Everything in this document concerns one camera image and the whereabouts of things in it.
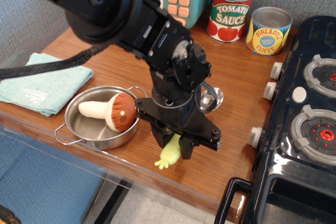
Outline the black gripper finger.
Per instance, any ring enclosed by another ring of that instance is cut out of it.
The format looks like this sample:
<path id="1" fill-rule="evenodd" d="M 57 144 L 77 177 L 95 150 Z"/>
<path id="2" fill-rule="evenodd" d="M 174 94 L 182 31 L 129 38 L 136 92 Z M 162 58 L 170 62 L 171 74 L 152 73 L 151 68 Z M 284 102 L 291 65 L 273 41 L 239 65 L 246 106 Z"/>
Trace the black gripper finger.
<path id="1" fill-rule="evenodd" d="M 179 146 L 182 159 L 191 159 L 194 147 L 199 145 L 200 142 L 194 137 L 192 137 L 191 135 L 183 134 L 179 138 Z"/>
<path id="2" fill-rule="evenodd" d="M 162 123 L 151 123 L 151 129 L 160 148 L 164 148 L 174 135 L 174 131 Z"/>

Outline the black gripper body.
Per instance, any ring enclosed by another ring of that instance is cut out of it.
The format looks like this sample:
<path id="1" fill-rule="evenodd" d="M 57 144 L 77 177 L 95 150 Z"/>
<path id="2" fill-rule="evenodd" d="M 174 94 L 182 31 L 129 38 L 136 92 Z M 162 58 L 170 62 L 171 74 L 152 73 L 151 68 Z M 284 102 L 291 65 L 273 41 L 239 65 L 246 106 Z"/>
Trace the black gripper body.
<path id="1" fill-rule="evenodd" d="M 192 93 L 179 92 L 178 99 L 171 99 L 152 88 L 151 98 L 137 98 L 138 116 L 151 123 L 162 123 L 174 133 L 191 135 L 200 145 L 217 151 L 221 145 L 220 129 L 200 110 L 202 88 Z"/>

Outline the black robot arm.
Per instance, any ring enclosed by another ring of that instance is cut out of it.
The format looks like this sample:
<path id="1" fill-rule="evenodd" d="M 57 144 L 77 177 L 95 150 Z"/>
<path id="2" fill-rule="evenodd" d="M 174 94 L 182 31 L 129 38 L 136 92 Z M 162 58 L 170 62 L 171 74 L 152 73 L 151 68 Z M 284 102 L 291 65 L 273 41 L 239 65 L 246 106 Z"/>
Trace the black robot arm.
<path id="1" fill-rule="evenodd" d="M 198 145 L 219 149 L 221 131 L 200 107 L 201 89 L 215 94 L 205 82 L 211 64 L 190 31 L 163 10 L 158 0 L 49 1 L 65 10 L 73 32 L 91 47 L 56 63 L 2 69 L 2 79 L 79 66 L 115 44 L 150 67 L 152 96 L 138 98 L 135 106 L 139 117 L 151 123 L 159 146 L 164 147 L 177 133 L 184 159 L 191 158 Z"/>

